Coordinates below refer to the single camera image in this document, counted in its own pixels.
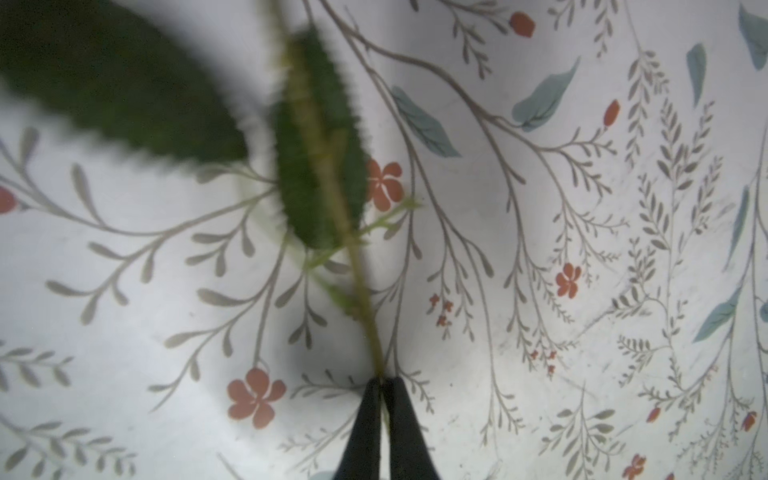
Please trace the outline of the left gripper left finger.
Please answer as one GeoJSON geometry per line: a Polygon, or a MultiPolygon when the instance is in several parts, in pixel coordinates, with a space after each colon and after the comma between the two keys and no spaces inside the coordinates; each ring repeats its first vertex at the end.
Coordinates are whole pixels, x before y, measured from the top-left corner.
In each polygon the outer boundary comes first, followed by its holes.
{"type": "Polygon", "coordinates": [[[381,381],[366,384],[362,400],[334,474],[334,480],[376,480],[381,459],[381,381]]]}

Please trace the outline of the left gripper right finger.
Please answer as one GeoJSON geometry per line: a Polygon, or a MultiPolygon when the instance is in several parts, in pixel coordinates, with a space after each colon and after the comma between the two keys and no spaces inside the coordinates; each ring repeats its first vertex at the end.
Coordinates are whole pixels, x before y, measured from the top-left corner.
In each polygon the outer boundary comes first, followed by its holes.
{"type": "Polygon", "coordinates": [[[390,474],[394,480],[439,480],[404,381],[383,384],[390,425],[390,474]]]}

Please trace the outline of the magenta rosebud stem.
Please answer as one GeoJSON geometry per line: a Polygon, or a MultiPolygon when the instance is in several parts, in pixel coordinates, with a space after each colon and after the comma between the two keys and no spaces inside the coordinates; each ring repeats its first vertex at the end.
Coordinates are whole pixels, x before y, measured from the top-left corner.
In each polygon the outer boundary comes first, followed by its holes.
{"type": "MultiPolygon", "coordinates": [[[[262,113],[288,231],[324,263],[343,250],[354,291],[328,294],[362,324],[379,377],[387,371],[366,279],[360,223],[369,154],[349,88],[314,25],[293,29],[284,5],[264,13],[282,80],[262,113]]],[[[5,1],[1,81],[68,129],[172,168],[245,162],[244,129],[214,67],[114,1],[5,1]]]]}

